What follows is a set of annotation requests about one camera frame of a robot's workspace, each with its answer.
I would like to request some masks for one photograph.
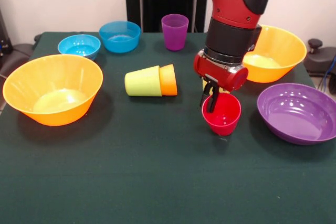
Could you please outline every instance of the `black pole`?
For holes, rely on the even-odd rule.
[[[10,54],[13,51],[11,39],[5,26],[5,21],[0,10],[0,56],[3,54]]]

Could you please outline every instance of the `black knob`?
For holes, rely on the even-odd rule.
[[[308,44],[310,46],[310,53],[313,54],[318,50],[320,47],[323,46],[323,42],[319,39],[310,39],[308,40]]]

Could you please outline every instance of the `bowl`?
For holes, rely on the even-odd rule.
[[[303,41],[281,28],[262,26],[256,48],[248,52],[243,65],[248,69],[247,80],[269,83],[281,79],[307,54]]]
[[[95,60],[100,49],[100,40],[92,35],[78,34],[63,39],[58,44],[61,54],[79,55]]]
[[[140,27],[128,21],[110,22],[99,29],[99,36],[105,48],[118,54],[135,49],[139,43],[140,33]]]
[[[336,137],[336,103],[315,88],[277,84],[260,94],[257,105],[269,129],[287,142],[313,145]]]
[[[40,124],[60,126],[86,114],[103,81],[99,66],[76,55],[41,57],[14,70],[5,101]]]

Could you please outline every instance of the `red cup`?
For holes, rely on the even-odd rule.
[[[232,94],[220,93],[213,113],[206,111],[210,97],[202,105],[202,115],[210,128],[220,136],[228,136],[236,129],[241,105]]]

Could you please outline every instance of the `purple bowl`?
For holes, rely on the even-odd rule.
[[[313,145],[336,137],[336,102],[302,84],[284,83],[265,89],[258,110],[279,138],[298,145]]]

